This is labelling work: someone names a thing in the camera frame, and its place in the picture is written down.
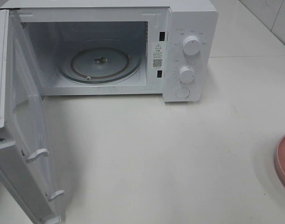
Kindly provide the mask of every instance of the white countertop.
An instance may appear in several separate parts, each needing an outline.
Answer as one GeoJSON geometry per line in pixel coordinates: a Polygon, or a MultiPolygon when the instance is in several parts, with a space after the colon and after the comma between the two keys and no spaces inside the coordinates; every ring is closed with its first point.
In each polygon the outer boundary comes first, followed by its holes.
{"type": "Polygon", "coordinates": [[[199,103],[47,97],[44,108],[66,224],[285,224],[273,166],[285,56],[211,58],[199,103]]]}

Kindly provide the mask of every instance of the open microwave door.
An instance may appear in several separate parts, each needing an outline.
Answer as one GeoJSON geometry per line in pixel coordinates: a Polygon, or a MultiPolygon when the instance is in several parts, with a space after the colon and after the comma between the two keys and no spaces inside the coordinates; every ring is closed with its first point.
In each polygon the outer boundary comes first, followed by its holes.
{"type": "Polygon", "coordinates": [[[35,224],[60,222],[36,66],[18,14],[0,10],[0,180],[35,224]]]}

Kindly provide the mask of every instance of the warning label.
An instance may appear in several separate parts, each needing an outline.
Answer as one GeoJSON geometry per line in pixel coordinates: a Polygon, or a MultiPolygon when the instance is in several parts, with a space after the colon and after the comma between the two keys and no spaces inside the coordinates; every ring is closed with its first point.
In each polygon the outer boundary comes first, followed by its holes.
{"type": "Polygon", "coordinates": [[[154,69],[162,69],[164,67],[164,55],[166,50],[165,42],[152,43],[152,66],[154,69]]]}

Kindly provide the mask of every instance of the power level knob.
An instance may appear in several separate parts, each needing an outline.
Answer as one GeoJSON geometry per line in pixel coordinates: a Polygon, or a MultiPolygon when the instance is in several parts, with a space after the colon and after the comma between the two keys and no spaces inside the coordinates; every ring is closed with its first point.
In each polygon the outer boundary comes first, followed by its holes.
{"type": "Polygon", "coordinates": [[[182,67],[179,70],[179,79],[182,83],[191,83],[195,78],[195,70],[190,66],[182,67]]]}
{"type": "Polygon", "coordinates": [[[199,53],[201,40],[196,35],[190,35],[182,41],[183,51],[186,55],[192,56],[199,53]]]}

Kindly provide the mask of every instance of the white microwave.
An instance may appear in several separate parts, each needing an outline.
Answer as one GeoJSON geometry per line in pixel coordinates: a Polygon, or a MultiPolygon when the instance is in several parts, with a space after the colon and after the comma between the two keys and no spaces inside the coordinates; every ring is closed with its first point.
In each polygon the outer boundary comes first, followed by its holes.
{"type": "Polygon", "coordinates": [[[209,0],[10,0],[0,8],[0,179],[33,223],[60,222],[64,193],[41,96],[197,101],[217,17],[209,0]]]}

